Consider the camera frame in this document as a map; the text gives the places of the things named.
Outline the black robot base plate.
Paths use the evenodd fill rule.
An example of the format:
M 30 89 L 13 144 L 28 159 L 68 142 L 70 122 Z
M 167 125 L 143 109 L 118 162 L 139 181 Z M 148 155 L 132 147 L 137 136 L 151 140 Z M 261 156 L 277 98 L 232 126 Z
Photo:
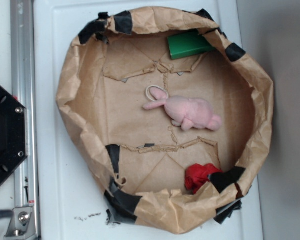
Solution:
M 0 187 L 27 158 L 25 113 L 0 85 Z

